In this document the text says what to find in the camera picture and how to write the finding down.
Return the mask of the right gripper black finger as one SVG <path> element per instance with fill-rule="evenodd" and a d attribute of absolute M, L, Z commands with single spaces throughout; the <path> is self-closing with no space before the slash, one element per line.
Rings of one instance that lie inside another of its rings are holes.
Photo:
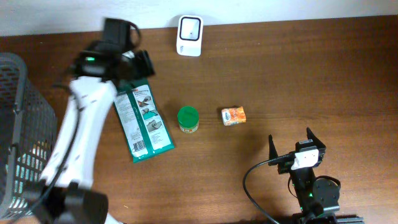
<path fill-rule="evenodd" d="M 275 148 L 274 142 L 273 142 L 273 137 L 270 134 L 268 137 L 269 140 L 269 160 L 270 162 L 268 163 L 270 166 L 274 166 L 277 164 L 276 159 L 279 157 L 277 150 Z"/>
<path fill-rule="evenodd" d="M 314 135 L 314 133 L 312 132 L 312 130 L 307 127 L 306 128 L 306 132 L 307 132 L 307 139 L 308 140 L 312 140 L 312 142 L 314 143 L 314 145 L 318 148 L 318 149 L 326 149 L 326 146 L 321 142 L 321 140 L 319 140 L 316 135 Z"/>

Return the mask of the orange tissue pack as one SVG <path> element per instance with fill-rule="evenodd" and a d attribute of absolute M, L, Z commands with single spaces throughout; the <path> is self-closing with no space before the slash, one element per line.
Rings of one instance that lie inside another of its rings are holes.
<path fill-rule="evenodd" d="M 246 114 L 242 106 L 237 108 L 222 109 L 221 116 L 225 126 L 232 126 L 246 122 Z"/>

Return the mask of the green wipes packet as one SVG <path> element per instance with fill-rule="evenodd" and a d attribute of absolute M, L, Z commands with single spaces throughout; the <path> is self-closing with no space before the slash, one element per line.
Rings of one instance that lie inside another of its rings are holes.
<path fill-rule="evenodd" d="M 148 80 L 123 84 L 114 105 L 134 163 L 175 148 Z"/>

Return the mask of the green lid seasoning jar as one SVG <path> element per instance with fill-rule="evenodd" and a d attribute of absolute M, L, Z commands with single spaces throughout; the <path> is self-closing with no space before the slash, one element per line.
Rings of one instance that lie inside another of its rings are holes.
<path fill-rule="evenodd" d="M 177 113 L 177 120 L 181 131 L 194 133 L 199 127 L 198 111 L 192 106 L 184 106 Z"/>

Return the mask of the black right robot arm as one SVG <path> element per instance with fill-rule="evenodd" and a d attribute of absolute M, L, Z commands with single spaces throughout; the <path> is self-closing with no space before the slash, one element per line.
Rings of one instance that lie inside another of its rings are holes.
<path fill-rule="evenodd" d="M 307 139 L 295 143 L 295 150 L 278 155 L 273 137 L 269 136 L 269 165 L 277 166 L 278 173 L 288 174 L 288 184 L 294 187 L 300 213 L 292 215 L 292 223 L 364 223 L 355 215 L 338 217 L 341 182 L 327 175 L 316 176 L 314 168 L 324 158 L 326 146 L 310 128 Z"/>

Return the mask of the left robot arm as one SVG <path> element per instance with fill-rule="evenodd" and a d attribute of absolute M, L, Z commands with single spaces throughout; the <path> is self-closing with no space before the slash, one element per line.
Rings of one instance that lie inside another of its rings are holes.
<path fill-rule="evenodd" d="M 27 207 L 13 218 L 33 214 L 41 223 L 117 223 L 106 194 L 92 190 L 96 151 L 120 85 L 151 77 L 142 34 L 130 21 L 106 18 L 103 37 L 82 50 L 68 72 L 68 104 L 53 153 L 36 182 L 22 191 Z"/>

